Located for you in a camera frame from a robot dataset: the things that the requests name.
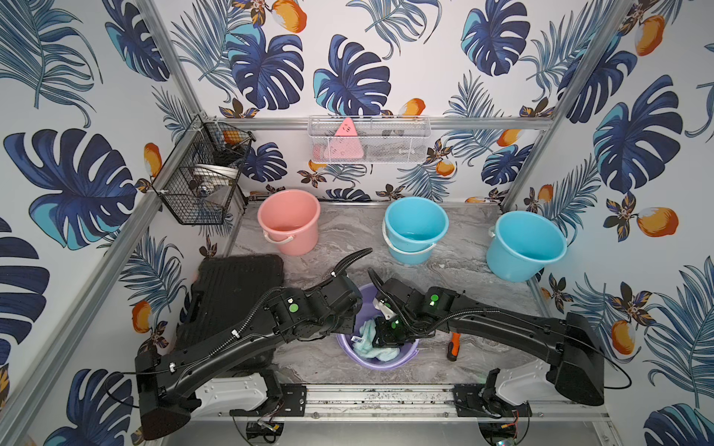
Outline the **purple plastic bucket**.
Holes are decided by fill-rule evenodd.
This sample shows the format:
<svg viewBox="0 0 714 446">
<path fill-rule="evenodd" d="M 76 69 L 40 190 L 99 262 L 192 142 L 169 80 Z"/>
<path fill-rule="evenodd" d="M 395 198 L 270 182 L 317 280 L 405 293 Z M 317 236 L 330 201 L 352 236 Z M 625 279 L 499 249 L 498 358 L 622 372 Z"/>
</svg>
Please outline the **purple plastic bucket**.
<svg viewBox="0 0 714 446">
<path fill-rule="evenodd" d="M 360 292 L 362 308 L 356 315 L 353 333 L 338 335 L 340 347 L 353 361 L 371 370 L 392 371 L 404 366 L 418 355 L 418 341 L 401 347 L 374 347 L 377 322 L 384 319 L 382 312 L 374 305 L 377 288 L 366 284 L 360 287 Z"/>
</svg>

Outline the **pink triangular sponge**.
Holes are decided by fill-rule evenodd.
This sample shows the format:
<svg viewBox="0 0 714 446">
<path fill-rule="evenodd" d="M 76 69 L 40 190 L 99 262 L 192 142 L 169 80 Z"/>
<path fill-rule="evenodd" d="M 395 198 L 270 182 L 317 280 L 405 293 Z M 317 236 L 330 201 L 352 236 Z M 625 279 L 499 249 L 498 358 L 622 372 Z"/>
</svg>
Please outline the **pink triangular sponge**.
<svg viewBox="0 0 714 446">
<path fill-rule="evenodd" d="M 335 135 L 327 139 L 325 148 L 319 154 L 321 161 L 330 163 L 364 158 L 364 147 L 351 117 L 346 117 L 340 123 Z"/>
</svg>

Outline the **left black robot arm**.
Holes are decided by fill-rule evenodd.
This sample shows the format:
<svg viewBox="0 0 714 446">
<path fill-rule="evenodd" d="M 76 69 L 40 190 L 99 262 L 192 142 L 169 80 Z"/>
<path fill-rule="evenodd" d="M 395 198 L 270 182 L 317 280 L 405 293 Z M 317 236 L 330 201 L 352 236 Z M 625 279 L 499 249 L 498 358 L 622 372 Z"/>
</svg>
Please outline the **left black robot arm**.
<svg viewBox="0 0 714 446">
<path fill-rule="evenodd" d="M 195 345 L 160 355 L 150 348 L 135 358 L 139 415 L 145 440 L 184 427 L 201 405 L 195 392 L 216 376 L 280 345 L 312 336 L 349 334 L 362 295 L 347 275 L 307 290 L 277 287 L 247 317 Z"/>
</svg>

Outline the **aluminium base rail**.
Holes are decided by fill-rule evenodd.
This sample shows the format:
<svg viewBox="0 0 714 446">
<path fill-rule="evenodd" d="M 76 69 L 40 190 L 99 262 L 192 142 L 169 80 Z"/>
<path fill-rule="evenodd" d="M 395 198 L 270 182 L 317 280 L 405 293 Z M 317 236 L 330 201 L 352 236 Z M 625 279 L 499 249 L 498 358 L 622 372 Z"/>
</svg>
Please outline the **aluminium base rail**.
<svg viewBox="0 0 714 446">
<path fill-rule="evenodd" d="M 399 421 L 399 422 L 496 422 L 519 418 L 531 422 L 608 422 L 604 407 L 565 401 L 531 401 L 530 411 L 507 409 L 502 416 L 489 416 L 477 406 L 475 385 L 299 385 L 273 388 L 253 385 L 243 379 L 209 382 L 197 391 L 202 405 L 193 421 L 296 420 L 306 422 Z"/>
</svg>

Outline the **mint green microfiber cloth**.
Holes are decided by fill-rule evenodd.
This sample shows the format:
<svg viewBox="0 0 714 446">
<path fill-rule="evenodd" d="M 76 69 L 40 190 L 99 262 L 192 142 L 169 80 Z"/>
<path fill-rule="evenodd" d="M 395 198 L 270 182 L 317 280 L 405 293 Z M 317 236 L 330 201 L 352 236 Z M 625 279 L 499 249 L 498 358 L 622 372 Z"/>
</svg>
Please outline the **mint green microfiber cloth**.
<svg viewBox="0 0 714 446">
<path fill-rule="evenodd" d="M 377 324 L 374 319 L 365 321 L 359 329 L 358 336 L 351 338 L 351 349 L 364 360 L 389 362 L 400 354 L 399 348 L 376 347 L 374 341 L 377 337 Z"/>
</svg>

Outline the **orange handled screwdriver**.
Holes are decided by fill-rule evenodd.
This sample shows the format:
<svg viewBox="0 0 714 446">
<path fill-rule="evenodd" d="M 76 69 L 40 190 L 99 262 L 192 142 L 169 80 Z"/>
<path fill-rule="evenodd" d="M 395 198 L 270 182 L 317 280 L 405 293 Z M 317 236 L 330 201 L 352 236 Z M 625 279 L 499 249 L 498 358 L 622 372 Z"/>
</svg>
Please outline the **orange handled screwdriver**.
<svg viewBox="0 0 714 446">
<path fill-rule="evenodd" d="M 451 334 L 450 342 L 448 344 L 447 353 L 446 353 L 446 358 L 450 362 L 456 362 L 457 358 L 459 357 L 460 337 L 461 337 L 461 334 L 459 334 L 459 333 Z"/>
</svg>

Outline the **teal bucket on wall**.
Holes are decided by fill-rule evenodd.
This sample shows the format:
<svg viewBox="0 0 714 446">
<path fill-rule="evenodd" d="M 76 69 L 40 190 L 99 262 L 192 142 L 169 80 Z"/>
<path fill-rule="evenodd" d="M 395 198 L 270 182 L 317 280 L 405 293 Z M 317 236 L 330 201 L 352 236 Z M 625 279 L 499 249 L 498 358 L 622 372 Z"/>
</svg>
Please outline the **teal bucket on wall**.
<svg viewBox="0 0 714 446">
<path fill-rule="evenodd" d="M 550 220 L 526 211 L 503 214 L 491 229 L 486 263 L 498 278 L 526 282 L 544 267 L 560 261 L 567 241 Z"/>
</svg>

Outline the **teal bucket with white handle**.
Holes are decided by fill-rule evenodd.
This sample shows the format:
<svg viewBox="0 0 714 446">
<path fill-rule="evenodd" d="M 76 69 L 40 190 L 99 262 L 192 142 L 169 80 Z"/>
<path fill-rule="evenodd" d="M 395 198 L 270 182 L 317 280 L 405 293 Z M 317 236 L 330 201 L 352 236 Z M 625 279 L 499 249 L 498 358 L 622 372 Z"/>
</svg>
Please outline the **teal bucket with white handle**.
<svg viewBox="0 0 714 446">
<path fill-rule="evenodd" d="M 382 221 L 382 236 L 392 257 L 405 265 L 425 263 L 449 229 L 442 206 L 421 197 L 391 203 Z"/>
</svg>

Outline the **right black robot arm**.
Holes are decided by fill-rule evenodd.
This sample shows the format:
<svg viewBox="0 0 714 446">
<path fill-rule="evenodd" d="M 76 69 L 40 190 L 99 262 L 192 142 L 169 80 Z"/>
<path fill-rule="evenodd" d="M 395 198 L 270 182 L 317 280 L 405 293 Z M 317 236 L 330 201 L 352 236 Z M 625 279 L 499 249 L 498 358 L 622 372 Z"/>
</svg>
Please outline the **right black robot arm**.
<svg viewBox="0 0 714 446">
<path fill-rule="evenodd" d="M 440 286 L 421 293 L 396 278 L 384 281 L 375 271 L 369 277 L 377 300 L 391 312 L 377 325 L 377 346 L 401 346 L 437 332 L 478 336 L 535 359 L 491 371 L 484 400 L 520 406 L 555 397 L 589 406 L 604 404 L 604 353 L 584 317 L 527 315 Z"/>
</svg>

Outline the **black ribbed case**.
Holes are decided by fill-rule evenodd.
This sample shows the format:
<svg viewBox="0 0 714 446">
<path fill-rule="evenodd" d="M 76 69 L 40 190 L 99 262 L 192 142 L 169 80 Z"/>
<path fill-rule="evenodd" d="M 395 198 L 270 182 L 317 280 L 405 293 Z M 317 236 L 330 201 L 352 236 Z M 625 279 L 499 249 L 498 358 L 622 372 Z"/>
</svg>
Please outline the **black ribbed case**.
<svg viewBox="0 0 714 446">
<path fill-rule="evenodd" d="M 227 256 L 202 261 L 191 287 L 188 315 L 176 331 L 172 361 L 182 351 L 191 362 L 233 340 L 262 295 L 284 283 L 284 262 L 277 255 Z"/>
</svg>

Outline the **pink plastic bucket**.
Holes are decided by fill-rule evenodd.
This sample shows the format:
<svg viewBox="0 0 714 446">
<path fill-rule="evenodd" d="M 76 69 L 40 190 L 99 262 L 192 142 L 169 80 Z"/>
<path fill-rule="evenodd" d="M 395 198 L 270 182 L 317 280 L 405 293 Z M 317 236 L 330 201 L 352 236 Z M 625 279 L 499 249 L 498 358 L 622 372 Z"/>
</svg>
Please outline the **pink plastic bucket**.
<svg viewBox="0 0 714 446">
<path fill-rule="evenodd" d="M 287 256 L 304 256 L 316 247 L 321 204 L 311 193 L 285 190 L 275 193 L 258 209 L 264 239 Z"/>
</svg>

